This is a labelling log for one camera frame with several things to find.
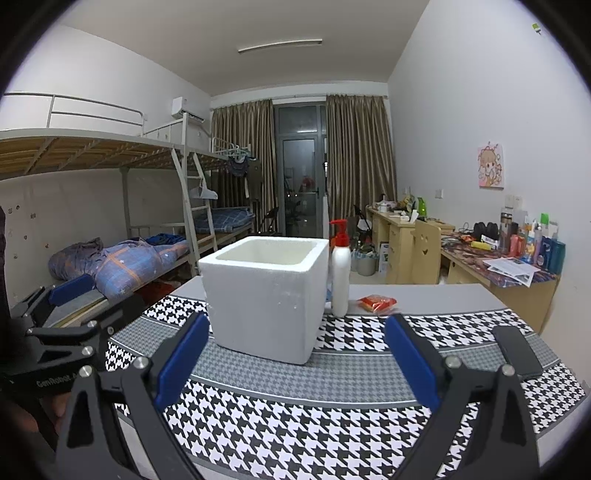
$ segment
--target red plastic wrapper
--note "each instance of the red plastic wrapper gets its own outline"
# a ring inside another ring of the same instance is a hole
[[[368,295],[357,301],[357,304],[368,312],[376,315],[389,314],[394,310],[396,299],[381,295]]]

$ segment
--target curtain rod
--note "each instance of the curtain rod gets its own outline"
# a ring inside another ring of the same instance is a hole
[[[355,93],[295,93],[293,95],[279,95],[279,96],[274,96],[274,97],[268,97],[268,98],[259,98],[258,100],[248,100],[246,102],[237,102],[237,103],[229,103],[228,105],[222,105],[219,106],[217,108],[210,108],[209,111],[213,112],[214,110],[217,110],[218,108],[224,108],[227,106],[235,106],[235,105],[241,105],[243,103],[250,103],[250,102],[259,102],[261,100],[288,100],[290,98],[316,98],[316,97],[326,97],[328,95],[340,95],[340,96],[354,96],[354,97],[382,97],[384,100],[388,100],[388,95],[358,95]]]

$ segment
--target styrofoam container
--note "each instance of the styrofoam container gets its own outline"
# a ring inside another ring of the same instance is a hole
[[[250,236],[200,259],[216,343],[305,364],[324,313],[328,263],[328,240],[270,236]]]

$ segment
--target wooden chair back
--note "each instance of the wooden chair back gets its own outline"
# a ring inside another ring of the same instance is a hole
[[[417,220],[414,228],[413,272],[415,285],[437,285],[441,269],[441,229]]]

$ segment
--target table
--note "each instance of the table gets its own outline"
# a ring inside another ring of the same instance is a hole
[[[401,221],[399,216],[366,208],[366,215],[372,221],[372,240],[376,249],[380,244],[389,244],[387,284],[411,284],[413,271],[414,224]],[[439,220],[427,223],[438,226],[442,232],[453,232],[456,227]]]
[[[528,288],[517,280],[488,271],[484,260],[502,258],[503,255],[494,250],[473,248],[462,242],[457,233],[441,236],[441,255],[450,260],[448,283],[484,285],[535,332],[542,331],[558,285],[557,275],[540,270],[534,274],[532,285]]]
[[[369,293],[397,298],[419,335],[430,338],[442,355],[459,355],[471,367],[496,369],[504,362],[491,340],[492,325],[519,326],[544,366],[541,378],[523,383],[541,465],[587,413],[591,403],[572,373],[481,285],[353,285],[350,299]],[[124,367],[138,354],[150,356],[192,311],[204,309],[204,298],[196,277],[149,308],[113,336],[107,367]],[[384,344],[383,321],[350,305],[344,321],[330,316],[323,321],[315,351],[303,366],[232,352],[210,338],[180,401],[165,413],[206,480],[391,476],[393,463],[408,453],[430,412],[416,404]],[[444,323],[453,326],[446,329]],[[155,478],[129,412],[123,406],[119,412],[142,475]],[[453,470],[461,458],[475,415],[470,406],[444,471]]]

